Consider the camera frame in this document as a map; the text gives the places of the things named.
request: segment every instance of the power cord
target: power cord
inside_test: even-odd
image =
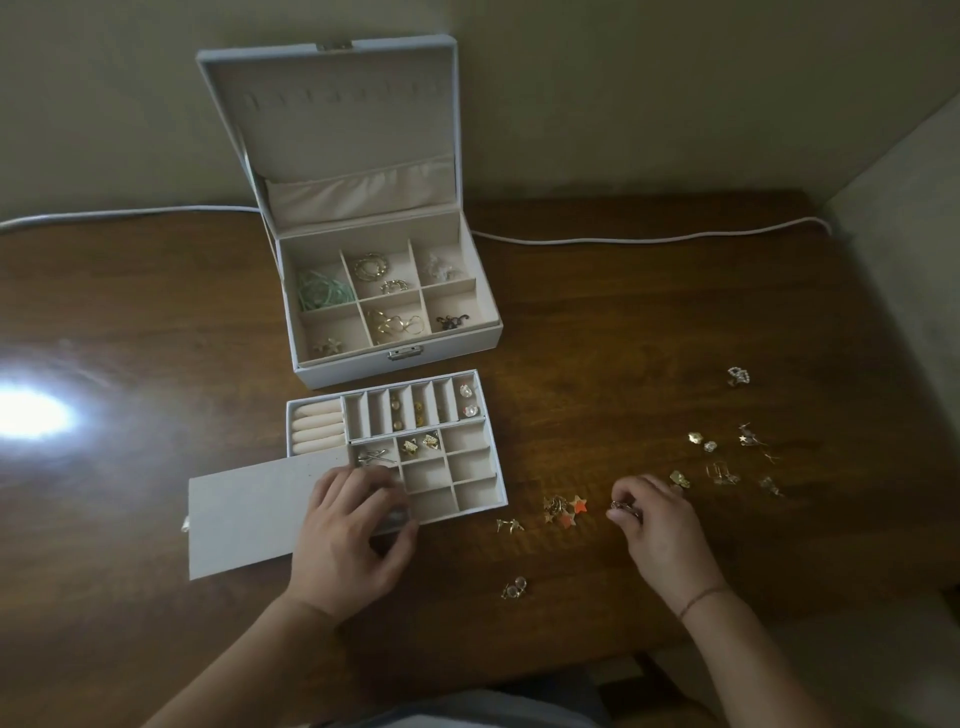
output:
[[[136,217],[138,215],[157,215],[163,212],[253,212],[260,214],[258,207],[242,205],[177,205],[171,207],[141,207],[136,209],[105,209],[90,212],[54,212],[46,215],[31,215],[29,217],[15,217],[12,220],[0,222],[0,233],[10,232],[19,228],[28,228],[37,225],[52,225],[55,223],[83,222],[87,220],[106,220],[115,217]],[[828,235],[833,235],[830,223],[819,217],[800,217],[778,225],[766,228],[756,228],[746,231],[704,231],[693,232],[689,235],[674,235],[672,237],[571,237],[565,240],[522,240],[516,237],[492,235],[489,232],[470,231],[475,237],[486,237],[490,240],[499,240],[502,243],[516,243],[517,245],[570,245],[571,243],[613,243],[617,245],[654,245],[657,243],[676,243],[681,240],[693,240],[698,237],[736,237],[738,235],[760,235],[790,228],[794,225],[815,223],[821,225]]]

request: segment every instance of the hand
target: hand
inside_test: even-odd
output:
[[[607,518],[623,529],[640,575],[675,615],[704,590],[725,583],[697,514],[679,487],[652,475],[630,475],[613,483],[612,497],[643,514],[642,523],[616,509],[607,511]]]
[[[382,559],[370,548],[370,536],[393,508],[406,503],[382,466],[324,473],[307,505],[284,597],[339,624],[386,595],[414,555],[418,524],[410,520],[403,526]]]

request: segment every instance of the wooden desk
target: wooden desk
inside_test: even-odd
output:
[[[636,236],[810,211],[769,193],[473,205],[468,219],[520,237]],[[767,619],[960,582],[948,430],[840,243],[810,226],[478,247],[499,348],[380,381],[479,368],[510,507],[425,527],[400,587],[318,655],[291,717],[681,639],[603,516],[624,473],[694,481],[731,582]],[[180,214],[6,235],[0,278],[2,379],[78,417],[49,441],[0,440],[0,723],[133,725],[288,576],[278,559],[189,583],[180,533],[188,477],[283,455],[283,404],[304,391],[276,271],[255,217]],[[753,383],[728,387],[734,365]],[[737,445],[748,421],[776,467]],[[720,443],[715,457],[689,430]],[[744,482],[713,485],[704,466],[719,458]],[[764,474],[787,498],[757,487]],[[542,521],[555,493],[588,499],[575,529]],[[503,516],[527,530],[496,534]],[[527,596],[500,599],[518,575]]]

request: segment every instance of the ring roll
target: ring roll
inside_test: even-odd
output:
[[[340,412],[330,412],[326,415],[314,415],[313,417],[301,417],[299,420],[294,420],[291,427],[294,431],[299,429],[313,429],[314,427],[323,427],[326,425],[335,425],[336,423],[341,423],[344,420],[344,416]]]
[[[296,443],[293,446],[295,455],[303,455],[305,452],[316,452],[321,449],[336,448],[338,445],[345,445],[347,438],[343,435],[333,435],[333,437],[322,437],[320,440],[308,440],[305,443]]]
[[[340,412],[340,400],[315,401],[305,404],[294,410],[294,417],[309,417],[310,415],[328,415],[331,412]]]
[[[313,429],[302,429],[293,434],[293,441],[295,443],[306,443],[310,440],[320,440],[322,437],[329,437],[330,435],[339,435],[344,431],[343,423],[336,423],[335,425],[326,425],[324,427],[314,427]]]

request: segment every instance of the bracelet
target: bracelet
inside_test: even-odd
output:
[[[729,592],[730,590],[731,588],[727,584],[721,584],[719,587],[710,587],[709,589],[704,589],[702,592],[694,596],[692,599],[690,599],[686,603],[686,606],[683,607],[683,609],[680,610],[680,613],[677,615],[677,619],[679,619],[680,621],[684,621],[684,617],[686,617],[686,613],[690,611],[690,607],[692,607],[694,604],[696,604],[698,601],[700,601],[704,597],[715,595],[720,592]]]

